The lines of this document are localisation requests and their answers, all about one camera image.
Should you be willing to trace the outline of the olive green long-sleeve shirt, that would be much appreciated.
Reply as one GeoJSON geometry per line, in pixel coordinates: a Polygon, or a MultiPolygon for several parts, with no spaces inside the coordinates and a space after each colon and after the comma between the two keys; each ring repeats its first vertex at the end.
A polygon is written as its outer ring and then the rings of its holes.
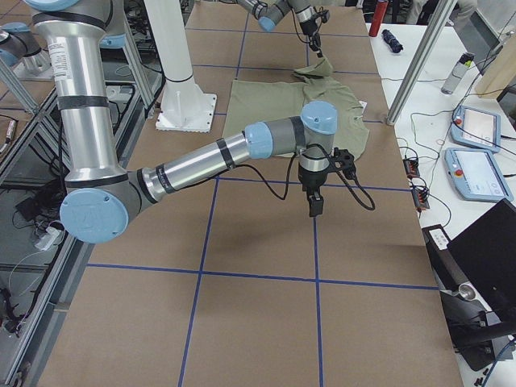
{"type": "Polygon", "coordinates": [[[229,137],[247,125],[259,121],[284,119],[299,115],[312,101],[332,104],[339,113],[334,145],[360,157],[369,137],[364,125],[364,107],[352,90],[334,79],[328,60],[296,69],[295,82],[258,82],[234,80],[227,108],[223,136],[229,137]]]}

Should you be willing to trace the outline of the red cylindrical bottle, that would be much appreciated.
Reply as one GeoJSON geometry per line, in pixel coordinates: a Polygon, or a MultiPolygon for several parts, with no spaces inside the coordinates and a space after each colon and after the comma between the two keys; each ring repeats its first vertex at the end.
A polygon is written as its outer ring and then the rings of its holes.
{"type": "Polygon", "coordinates": [[[383,23],[388,5],[389,5],[389,0],[378,0],[377,1],[376,7],[375,7],[375,10],[373,13],[373,17],[372,17],[371,26],[368,30],[368,35],[370,37],[376,37],[378,35],[379,29],[380,29],[381,24],[383,23]]]}

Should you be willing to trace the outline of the folded navy plaid umbrella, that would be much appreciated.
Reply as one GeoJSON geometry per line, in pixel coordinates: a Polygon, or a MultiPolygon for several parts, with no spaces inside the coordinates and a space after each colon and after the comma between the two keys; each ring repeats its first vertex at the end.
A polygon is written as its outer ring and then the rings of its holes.
{"type": "Polygon", "coordinates": [[[390,30],[384,29],[381,32],[381,36],[383,41],[388,45],[392,53],[398,54],[403,50],[402,44],[398,41],[398,39],[390,30]]]}

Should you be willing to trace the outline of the far orange black adapter box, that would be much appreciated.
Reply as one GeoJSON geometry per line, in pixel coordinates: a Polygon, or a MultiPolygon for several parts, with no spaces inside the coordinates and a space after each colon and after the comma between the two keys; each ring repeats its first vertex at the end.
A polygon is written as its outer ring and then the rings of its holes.
{"type": "Polygon", "coordinates": [[[403,165],[408,178],[420,177],[418,162],[416,160],[405,158],[403,165]]]}

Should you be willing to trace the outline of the orange black adapter box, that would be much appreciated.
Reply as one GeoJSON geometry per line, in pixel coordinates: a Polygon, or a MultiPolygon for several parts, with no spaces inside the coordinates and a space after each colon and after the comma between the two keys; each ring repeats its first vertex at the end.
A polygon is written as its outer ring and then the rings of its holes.
{"type": "Polygon", "coordinates": [[[411,189],[411,193],[414,201],[414,207],[417,212],[421,213],[422,211],[428,210],[430,208],[428,203],[428,192],[426,189],[413,187],[411,189]]]}
{"type": "Polygon", "coordinates": [[[418,162],[416,160],[405,158],[403,165],[408,178],[420,177],[418,162]]]}

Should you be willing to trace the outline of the near orange black adapter box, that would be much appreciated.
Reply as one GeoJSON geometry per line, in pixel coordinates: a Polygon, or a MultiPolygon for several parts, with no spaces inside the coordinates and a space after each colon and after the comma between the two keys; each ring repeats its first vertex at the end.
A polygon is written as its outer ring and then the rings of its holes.
{"type": "Polygon", "coordinates": [[[414,201],[414,207],[417,212],[421,213],[422,211],[428,210],[430,208],[428,203],[428,192],[426,189],[413,187],[411,189],[411,193],[414,201]]]}

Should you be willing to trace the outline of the clear water bottle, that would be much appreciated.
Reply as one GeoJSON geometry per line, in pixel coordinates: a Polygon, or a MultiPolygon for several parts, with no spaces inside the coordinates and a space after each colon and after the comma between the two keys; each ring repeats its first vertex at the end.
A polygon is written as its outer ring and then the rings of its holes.
{"type": "Polygon", "coordinates": [[[461,55],[441,87],[440,91],[443,94],[453,94],[466,72],[470,69],[474,58],[475,54],[471,52],[465,52],[461,55]]]}

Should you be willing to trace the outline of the near blue teach pendant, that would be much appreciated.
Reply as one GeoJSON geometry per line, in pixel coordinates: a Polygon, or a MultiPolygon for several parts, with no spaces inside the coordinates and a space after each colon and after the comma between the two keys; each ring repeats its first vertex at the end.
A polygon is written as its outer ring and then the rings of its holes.
{"type": "Polygon", "coordinates": [[[448,148],[444,153],[448,176],[467,201],[514,200],[492,152],[473,148],[448,148]]]}

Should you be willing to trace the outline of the blue teach pendant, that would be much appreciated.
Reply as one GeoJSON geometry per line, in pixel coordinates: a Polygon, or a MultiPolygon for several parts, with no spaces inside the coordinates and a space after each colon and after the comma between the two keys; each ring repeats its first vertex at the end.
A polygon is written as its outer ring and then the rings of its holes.
{"type": "Polygon", "coordinates": [[[452,114],[450,129],[451,138],[457,144],[494,153],[501,150],[499,114],[461,105],[452,114]]]}
{"type": "Polygon", "coordinates": [[[492,152],[473,148],[448,148],[444,153],[448,176],[467,201],[514,200],[492,152]]]}

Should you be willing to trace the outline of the far blue teach pendant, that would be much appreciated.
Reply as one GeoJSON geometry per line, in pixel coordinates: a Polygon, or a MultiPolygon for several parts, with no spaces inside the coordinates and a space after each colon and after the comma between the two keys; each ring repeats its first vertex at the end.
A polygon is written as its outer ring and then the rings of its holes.
{"type": "Polygon", "coordinates": [[[450,129],[451,138],[457,144],[494,153],[501,150],[499,114],[461,105],[452,114],[450,129]]]}

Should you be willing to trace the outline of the wooden board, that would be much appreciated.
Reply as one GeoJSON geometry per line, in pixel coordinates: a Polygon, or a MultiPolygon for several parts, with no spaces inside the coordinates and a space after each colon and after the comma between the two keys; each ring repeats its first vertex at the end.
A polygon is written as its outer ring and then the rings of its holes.
{"type": "Polygon", "coordinates": [[[515,28],[506,33],[506,37],[497,46],[495,58],[484,71],[475,86],[481,98],[497,98],[515,79],[515,28]]]}

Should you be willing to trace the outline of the black equipment stand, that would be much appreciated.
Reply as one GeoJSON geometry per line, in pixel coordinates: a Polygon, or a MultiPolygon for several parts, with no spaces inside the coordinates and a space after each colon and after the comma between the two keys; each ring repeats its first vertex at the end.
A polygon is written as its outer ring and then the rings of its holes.
{"type": "Polygon", "coordinates": [[[510,336],[515,334],[515,323],[503,322],[482,304],[479,291],[448,250],[451,240],[442,226],[424,227],[422,235],[453,346],[471,370],[479,371],[492,364],[505,345],[514,349],[510,336]]]}

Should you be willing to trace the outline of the aluminium frame post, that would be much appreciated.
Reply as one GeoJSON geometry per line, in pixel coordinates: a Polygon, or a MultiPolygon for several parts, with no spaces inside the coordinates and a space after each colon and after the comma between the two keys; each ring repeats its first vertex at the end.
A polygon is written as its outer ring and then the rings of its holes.
{"type": "Polygon", "coordinates": [[[440,34],[456,6],[456,0],[441,0],[435,8],[432,20],[426,27],[422,39],[417,47],[412,61],[407,69],[400,88],[391,104],[389,113],[386,116],[386,123],[393,126],[401,112],[408,102],[409,97],[415,87],[420,73],[422,72],[425,63],[427,62],[440,34]]]}

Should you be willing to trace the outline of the aluminium side rail frame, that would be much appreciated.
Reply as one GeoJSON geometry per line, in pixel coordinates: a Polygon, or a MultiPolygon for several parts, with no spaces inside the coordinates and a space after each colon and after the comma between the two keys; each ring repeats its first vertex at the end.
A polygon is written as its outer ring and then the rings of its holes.
{"type": "Polygon", "coordinates": [[[1,384],[33,386],[93,248],[58,215],[66,142],[51,92],[1,163],[1,384]]]}

